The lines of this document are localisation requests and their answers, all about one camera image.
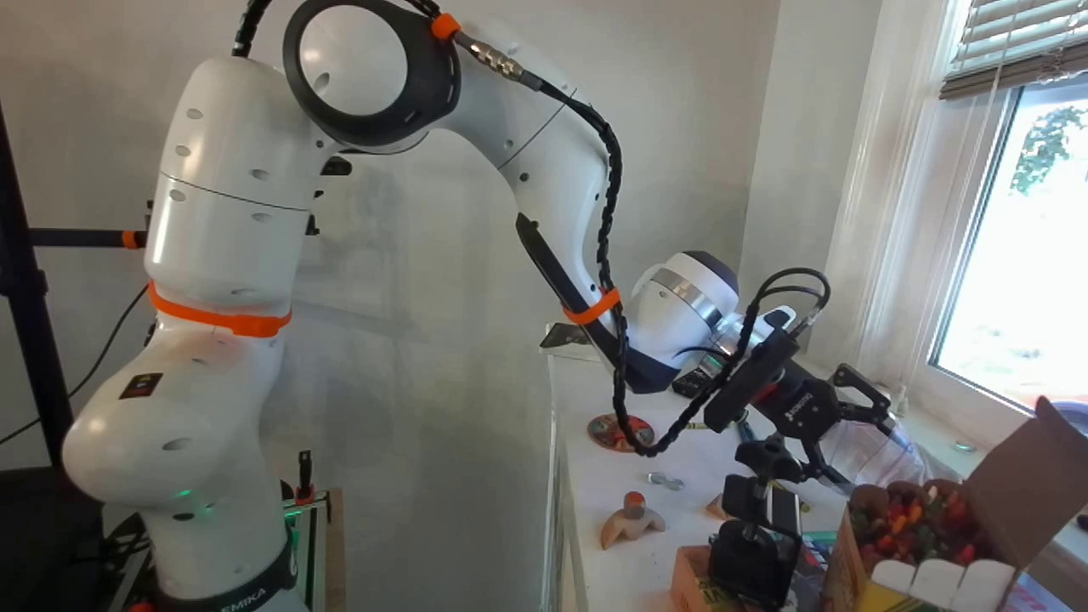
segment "orange ring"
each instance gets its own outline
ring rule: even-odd
[[[571,313],[571,310],[568,310],[568,319],[571,319],[573,325],[589,325],[589,323],[603,319],[603,313],[610,313],[610,310],[614,310],[614,304],[619,304],[619,290],[612,284],[594,304],[589,304],[589,310],[580,310],[580,313]]]
[[[137,232],[124,232],[124,248],[139,248]]]
[[[145,294],[152,303],[156,313],[173,316],[173,319],[190,319],[190,323],[204,323],[204,325],[224,325],[235,335],[278,335],[278,330],[287,323],[291,323],[291,316],[247,316],[247,313],[206,313],[206,310],[195,310],[185,303],[165,299],[164,292],[156,292],[156,284],[145,284]]]
[[[461,22],[456,22],[451,13],[439,13],[439,17],[432,20],[432,37],[434,37],[439,45],[449,45],[460,29],[461,29]]]

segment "black stand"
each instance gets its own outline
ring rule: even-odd
[[[0,608],[96,608],[101,568],[84,558],[101,547],[101,507],[70,487],[62,461],[70,404],[35,243],[139,248],[143,233],[31,232],[0,111],[0,294],[9,303],[51,459],[43,468],[0,471]]]

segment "black cable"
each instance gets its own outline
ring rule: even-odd
[[[124,310],[124,316],[113,323],[113,330],[110,330],[110,335],[107,335],[107,343],[101,343],[93,371],[68,389],[68,396],[76,396],[76,393],[96,378],[96,371],[101,366],[101,361],[107,361],[116,334],[124,330],[124,323],[129,319],[129,313],[137,310],[137,303],[143,299],[143,292],[145,292],[145,284],[139,284],[139,292],[134,294],[134,303],[129,303],[129,304]]]
[[[0,445],[14,443],[18,435],[31,430],[35,425],[37,425],[37,417],[28,421],[28,425],[20,425],[20,427],[14,427],[14,430],[6,430],[6,435],[0,439]]]
[[[240,27],[238,27],[235,46],[232,46],[235,57],[247,57],[252,37],[258,34],[258,22],[262,22],[270,2],[272,0],[247,0],[244,2]]]
[[[100,357],[96,357],[96,363],[93,363],[93,371],[68,389],[68,396],[76,396],[93,378],[96,378],[96,371],[101,366],[101,361],[107,361],[107,353],[110,353],[110,347],[113,347],[113,340],[116,340],[116,334],[124,330],[124,323],[129,319],[129,313],[137,310],[137,303],[143,299],[143,292],[145,292],[145,284],[134,294],[134,303],[124,310],[124,316],[113,323],[113,330],[110,330],[110,335],[107,335],[107,343],[101,343],[101,349],[100,349]],[[14,430],[6,430],[3,439],[0,439],[0,445],[6,445],[6,443],[14,443],[18,435],[23,435],[23,430],[31,430],[35,425],[37,425],[40,417],[35,417],[35,421],[28,421],[28,425],[20,425],[20,427],[14,427]]]
[[[423,13],[434,17],[439,13],[439,2],[434,0],[407,0],[410,5],[419,5]],[[485,63],[490,71],[511,79],[511,82],[520,82],[526,85],[532,91],[539,91],[555,100],[562,100],[563,108],[571,108],[578,117],[584,117],[603,146],[604,146],[604,155],[610,155],[610,189],[604,189],[604,208],[603,208],[603,225],[598,225],[598,248],[594,248],[594,261],[598,261],[598,292],[612,292],[614,283],[612,283],[612,261],[610,261],[610,236],[612,236],[612,221],[614,221],[614,200],[619,200],[619,183],[622,183],[622,149],[619,149],[619,138],[614,138],[614,128],[584,100],[563,96],[558,85],[550,85],[549,79],[526,71],[524,63],[517,63],[513,57],[499,55],[498,46],[482,45],[482,40],[471,40],[470,34],[460,34],[456,37],[470,57],[477,57],[481,63]],[[818,283],[822,292],[815,290],[807,290],[807,284],[779,284],[779,278],[788,278],[788,275],[808,275]],[[612,410],[614,410],[614,421],[624,435],[624,443],[639,453],[639,455],[657,455],[664,449],[673,445],[673,439],[689,425],[689,417],[707,404],[707,396],[724,388],[724,381],[733,372],[733,366],[746,361],[748,353],[748,343],[753,343],[753,334],[754,334],[754,319],[757,319],[757,304],[764,294],[774,294],[774,292],[807,292],[815,299],[815,310],[822,310],[828,303],[828,283],[815,273],[815,268],[781,268],[774,273],[772,278],[762,283],[762,290],[754,292],[754,299],[748,303],[748,313],[746,313],[746,325],[740,325],[740,340],[733,347],[733,353],[724,357],[724,366],[721,372],[714,378],[714,383],[707,383],[688,408],[685,413],[666,427],[664,439],[657,439],[657,445],[643,445],[632,421],[630,421],[630,410],[624,410],[624,349],[630,349],[630,334],[624,334],[624,313],[622,313],[622,303],[612,304],[612,325],[614,325],[614,357],[612,357]]]

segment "black object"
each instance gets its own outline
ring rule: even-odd
[[[762,608],[781,608],[801,536],[772,524],[729,521],[709,540],[709,581]]]
[[[724,474],[721,508],[746,524],[767,521],[767,497],[762,480]]]
[[[851,480],[822,459],[818,439],[836,421],[868,421],[887,439],[893,435],[891,400],[853,366],[840,363],[828,381],[814,378],[807,366],[792,361],[798,349],[798,335],[807,325],[774,330],[764,343],[757,343],[739,366],[739,372],[709,396],[703,421],[714,430],[740,421],[746,408],[757,408],[779,435],[798,439],[808,461],[792,461],[787,445],[746,443],[739,459],[753,468],[762,468],[767,480],[808,480],[822,474],[842,488]],[[836,388],[853,388],[868,396],[868,404],[840,400]]]
[[[401,46],[407,55],[407,82],[401,96],[375,115],[346,115],[326,105],[304,74],[304,34],[309,20],[329,5],[371,11],[401,37]],[[439,45],[423,13],[401,11],[388,0],[306,0],[287,22],[283,71],[306,115],[324,132],[352,146],[388,146],[416,134],[419,128],[456,108],[461,85],[451,45]]]

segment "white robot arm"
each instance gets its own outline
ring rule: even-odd
[[[161,325],[66,439],[66,464],[84,493],[143,514],[173,608],[300,608],[278,581],[287,531],[258,410],[332,154],[397,154],[427,124],[467,134],[507,176],[526,248],[562,303],[603,299],[580,248],[619,160],[550,82],[555,96],[526,88],[549,74],[536,55],[517,40],[485,46],[423,11],[309,0],[287,29],[287,74],[211,57],[176,100],[145,243]],[[604,304],[580,313],[636,389],[660,389],[688,347],[739,323],[730,273],[707,253],[673,253],[639,290],[619,330],[632,349]]]

